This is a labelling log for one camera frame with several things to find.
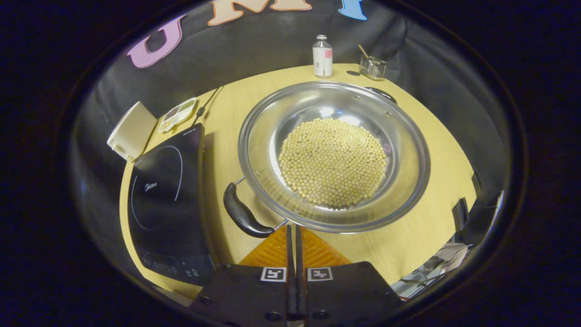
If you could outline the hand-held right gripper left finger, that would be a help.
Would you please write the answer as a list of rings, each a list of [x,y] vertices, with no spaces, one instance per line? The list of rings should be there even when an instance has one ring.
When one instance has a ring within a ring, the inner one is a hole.
[[[273,250],[281,265],[221,265],[189,310],[213,326],[286,327],[296,300],[292,236],[285,226],[259,245],[261,255]]]

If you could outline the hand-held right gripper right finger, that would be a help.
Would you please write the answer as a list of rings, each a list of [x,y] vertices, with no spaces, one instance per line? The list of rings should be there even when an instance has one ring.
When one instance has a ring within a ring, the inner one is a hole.
[[[403,307],[370,262],[351,262],[314,232],[296,228],[295,315],[305,326],[384,326]]]

